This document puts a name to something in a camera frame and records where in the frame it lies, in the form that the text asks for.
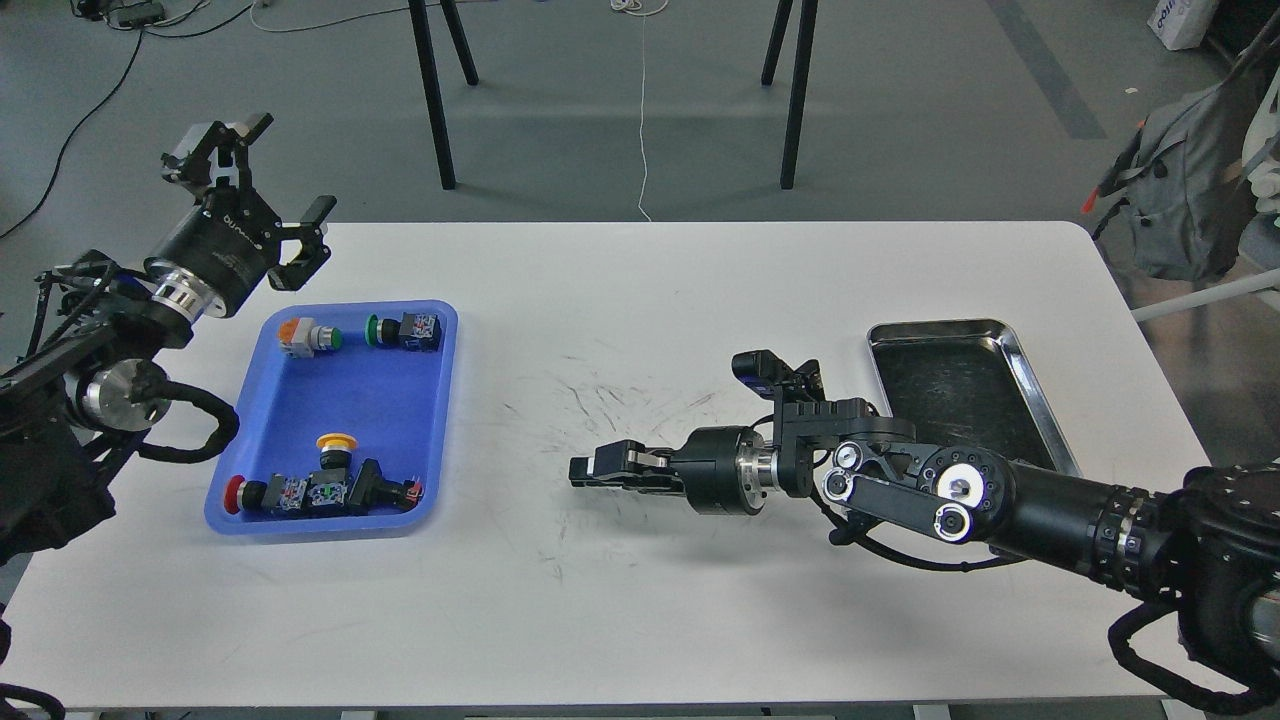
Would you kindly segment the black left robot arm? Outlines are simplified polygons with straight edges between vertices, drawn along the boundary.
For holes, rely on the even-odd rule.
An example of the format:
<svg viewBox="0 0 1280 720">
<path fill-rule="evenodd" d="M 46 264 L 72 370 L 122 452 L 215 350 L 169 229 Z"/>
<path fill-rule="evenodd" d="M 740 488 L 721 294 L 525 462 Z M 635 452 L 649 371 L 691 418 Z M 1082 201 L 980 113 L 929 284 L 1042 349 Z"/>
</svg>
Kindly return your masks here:
<svg viewBox="0 0 1280 720">
<path fill-rule="evenodd" d="M 236 410 L 155 357 L 187 346 L 200 318 L 234 316 L 261 281 L 300 290 L 332 255 L 333 196 L 288 223 L 253 187 L 248 150 L 271 123 L 197 124 L 163 156 L 195 204 L 141 269 L 91 250 L 38 275 L 28 348 L 3 373 L 4 561 L 111 518 L 109 486 L 131 457 L 198 464 L 236 438 Z"/>
</svg>

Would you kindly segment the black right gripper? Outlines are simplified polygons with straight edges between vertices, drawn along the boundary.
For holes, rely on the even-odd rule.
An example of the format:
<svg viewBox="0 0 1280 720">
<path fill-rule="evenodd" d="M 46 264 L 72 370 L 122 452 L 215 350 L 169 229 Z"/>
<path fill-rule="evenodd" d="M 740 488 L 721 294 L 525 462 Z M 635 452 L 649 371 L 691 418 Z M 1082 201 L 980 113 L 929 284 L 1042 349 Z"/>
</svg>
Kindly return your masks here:
<svg viewBox="0 0 1280 720">
<path fill-rule="evenodd" d="M 572 457 L 570 484 L 685 497 L 699 514 L 754 516 L 780 488 L 777 450 L 750 427 L 698 428 L 676 451 L 620 439 Z"/>
</svg>

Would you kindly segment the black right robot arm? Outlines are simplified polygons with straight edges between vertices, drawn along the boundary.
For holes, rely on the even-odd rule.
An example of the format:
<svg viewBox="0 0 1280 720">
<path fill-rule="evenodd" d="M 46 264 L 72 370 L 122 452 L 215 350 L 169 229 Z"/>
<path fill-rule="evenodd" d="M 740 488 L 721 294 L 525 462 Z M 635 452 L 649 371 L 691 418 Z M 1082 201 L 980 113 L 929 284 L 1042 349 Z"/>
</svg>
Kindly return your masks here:
<svg viewBox="0 0 1280 720">
<path fill-rule="evenodd" d="M 772 437 L 703 427 L 680 448 L 620 439 L 573 457 L 575 487 L 677 496 L 700 514 L 755 515 L 767 495 L 810 498 L 832 544 L 905 566 L 977 571 L 1033 560 L 1138 600 L 1108 629 L 1116 662 L 1207 714 L 1277 702 L 1277 464 L 1196 468 L 1152 493 L 1070 477 L 965 445 L 927 445 L 864 398 L 829 400 L 820 365 L 741 352 L 735 377 L 771 401 Z M 925 561 L 873 541 L 887 521 L 978 562 Z"/>
</svg>

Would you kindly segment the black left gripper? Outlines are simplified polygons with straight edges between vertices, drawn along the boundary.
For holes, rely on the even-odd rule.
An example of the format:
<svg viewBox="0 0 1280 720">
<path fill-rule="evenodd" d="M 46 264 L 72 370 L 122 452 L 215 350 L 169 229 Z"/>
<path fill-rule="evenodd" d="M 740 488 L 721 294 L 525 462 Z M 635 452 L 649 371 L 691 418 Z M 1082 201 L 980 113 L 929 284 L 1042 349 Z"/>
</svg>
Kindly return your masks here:
<svg viewBox="0 0 1280 720">
<path fill-rule="evenodd" d="M 244 217 L 273 217 L 253 187 L 248 147 L 274 122 L 269 113 L 225 124 L 191 126 L 173 154 L 163 154 L 163 178 L 186 188 L 193 206 L 168 240 L 145 260 L 157 282 L 152 301 L 184 319 L 234 316 L 268 274 L 276 291 L 301 290 L 328 261 L 323 224 L 337 205 L 317 196 L 302 218 L 276 233 L 297 240 L 300 251 L 285 264 L 278 242 Z M 220 196 L 228 191 L 230 197 Z"/>
</svg>

